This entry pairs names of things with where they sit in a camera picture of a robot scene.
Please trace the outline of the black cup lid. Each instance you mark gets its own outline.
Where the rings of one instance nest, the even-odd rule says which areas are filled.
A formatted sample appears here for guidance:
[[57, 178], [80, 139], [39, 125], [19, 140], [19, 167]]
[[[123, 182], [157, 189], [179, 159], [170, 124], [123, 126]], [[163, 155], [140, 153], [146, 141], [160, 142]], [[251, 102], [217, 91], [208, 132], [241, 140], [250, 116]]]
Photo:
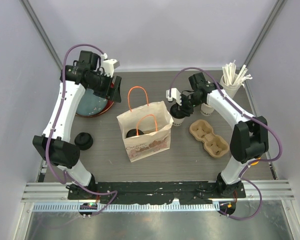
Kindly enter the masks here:
[[134, 128], [134, 129], [129, 130], [126, 133], [126, 138], [131, 138], [131, 137], [135, 137], [135, 136], [141, 136], [143, 134], [144, 133], [141, 130]]
[[170, 115], [175, 119], [183, 119], [186, 117], [183, 110], [177, 103], [175, 103], [171, 106], [169, 112], [170, 112]]

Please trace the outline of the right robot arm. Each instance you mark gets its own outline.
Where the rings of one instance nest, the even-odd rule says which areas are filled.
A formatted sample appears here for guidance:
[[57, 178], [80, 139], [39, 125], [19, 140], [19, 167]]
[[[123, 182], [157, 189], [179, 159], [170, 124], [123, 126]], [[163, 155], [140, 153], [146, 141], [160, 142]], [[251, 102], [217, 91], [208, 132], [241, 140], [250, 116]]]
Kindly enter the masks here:
[[216, 193], [226, 198], [238, 187], [247, 168], [268, 151], [268, 123], [263, 116], [246, 113], [219, 83], [207, 81], [203, 73], [195, 73], [188, 80], [192, 90], [189, 95], [179, 95], [179, 118], [189, 117], [195, 107], [206, 104], [216, 110], [232, 128], [229, 144], [231, 157], [225, 169], [218, 174], [215, 186]]

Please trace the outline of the brown paper bag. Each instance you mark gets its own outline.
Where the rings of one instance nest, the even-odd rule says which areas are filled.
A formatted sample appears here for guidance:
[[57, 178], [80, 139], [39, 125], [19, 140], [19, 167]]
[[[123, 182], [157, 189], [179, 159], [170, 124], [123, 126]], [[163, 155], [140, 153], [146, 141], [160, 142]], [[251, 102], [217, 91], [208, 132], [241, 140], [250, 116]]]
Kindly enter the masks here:
[[[145, 105], [131, 107], [130, 94], [134, 89], [143, 90]], [[168, 150], [171, 146], [173, 118], [164, 101], [149, 102], [146, 92], [141, 86], [132, 87], [127, 95], [129, 110], [117, 116], [124, 149], [132, 163]], [[141, 130], [144, 134], [126, 138], [131, 129]]]

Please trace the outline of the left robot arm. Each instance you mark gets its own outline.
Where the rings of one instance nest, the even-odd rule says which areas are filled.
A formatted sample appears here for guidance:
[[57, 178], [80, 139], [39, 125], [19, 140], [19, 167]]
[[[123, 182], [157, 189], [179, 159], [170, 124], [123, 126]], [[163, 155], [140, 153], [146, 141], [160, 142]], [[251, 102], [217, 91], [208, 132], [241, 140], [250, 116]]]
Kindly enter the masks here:
[[70, 191], [79, 198], [92, 199], [97, 192], [95, 177], [80, 161], [81, 147], [70, 142], [78, 105], [87, 89], [111, 102], [122, 101], [122, 78], [115, 76], [117, 59], [82, 50], [72, 65], [64, 64], [60, 72], [59, 94], [50, 120], [32, 144], [49, 167], [56, 166], [72, 178]]

